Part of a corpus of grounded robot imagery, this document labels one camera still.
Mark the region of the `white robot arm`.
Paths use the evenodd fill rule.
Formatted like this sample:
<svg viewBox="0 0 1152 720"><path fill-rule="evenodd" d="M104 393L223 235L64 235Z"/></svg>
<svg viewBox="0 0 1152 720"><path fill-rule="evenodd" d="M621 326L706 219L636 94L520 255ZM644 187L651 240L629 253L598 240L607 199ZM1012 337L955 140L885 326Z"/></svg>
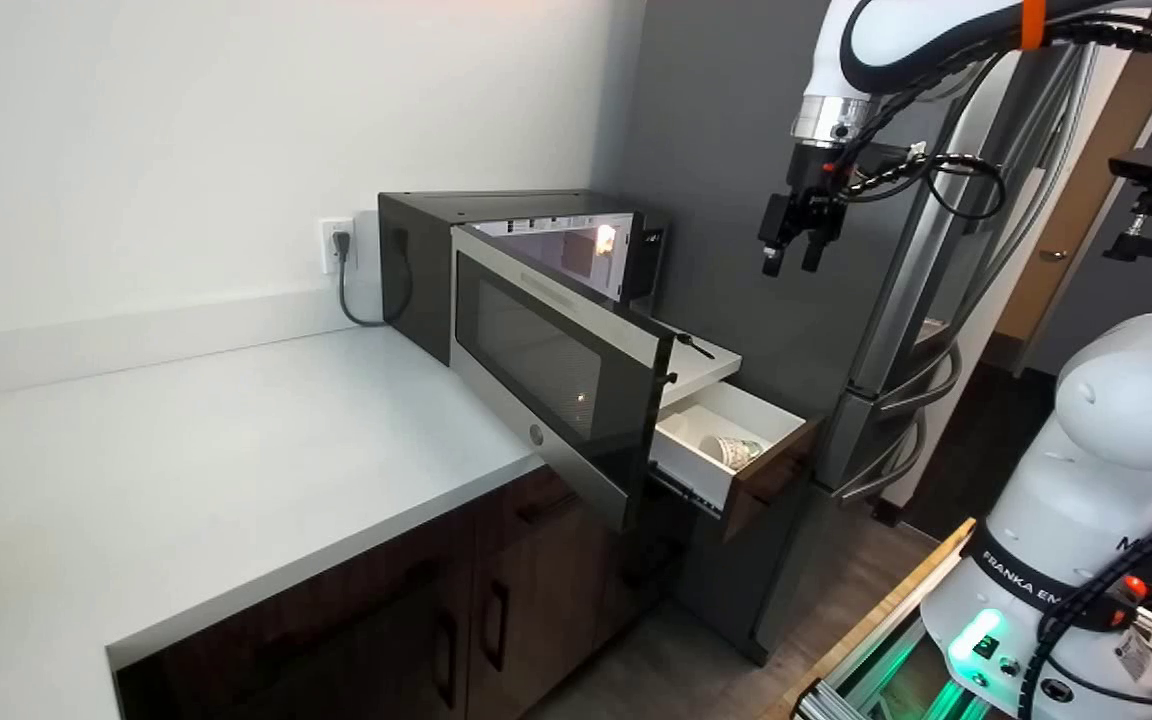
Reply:
<svg viewBox="0 0 1152 720"><path fill-rule="evenodd" d="M777 276L805 235L817 273L843 222L843 182L867 140L944 75L1053 45L1152 52L1152 24L1121 17L1152 0L829 0L794 123L787 187L760 219L760 258Z"/></svg>

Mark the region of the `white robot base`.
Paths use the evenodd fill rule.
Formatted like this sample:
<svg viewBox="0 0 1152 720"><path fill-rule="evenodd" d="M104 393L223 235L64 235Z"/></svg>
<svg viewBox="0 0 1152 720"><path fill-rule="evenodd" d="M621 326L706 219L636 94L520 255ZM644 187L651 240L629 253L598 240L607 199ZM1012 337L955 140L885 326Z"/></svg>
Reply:
<svg viewBox="0 0 1152 720"><path fill-rule="evenodd" d="M920 605L949 676L1012 720L1152 720L1124 558L1152 539L1152 313L1079 346L963 558Z"/></svg>

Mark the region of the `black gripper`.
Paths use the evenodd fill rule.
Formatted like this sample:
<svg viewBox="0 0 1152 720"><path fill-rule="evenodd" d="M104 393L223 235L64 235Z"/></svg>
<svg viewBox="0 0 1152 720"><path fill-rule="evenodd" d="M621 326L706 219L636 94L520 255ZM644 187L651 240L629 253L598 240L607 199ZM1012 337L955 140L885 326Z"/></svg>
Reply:
<svg viewBox="0 0 1152 720"><path fill-rule="evenodd" d="M787 159L787 179L768 196L760 240L765 240L765 276L780 276L785 242L809 235L809 253L802 258L805 273L821 273L829 240L842 235L843 222L843 187L854 159L843 146L813 146L797 143Z"/></svg>

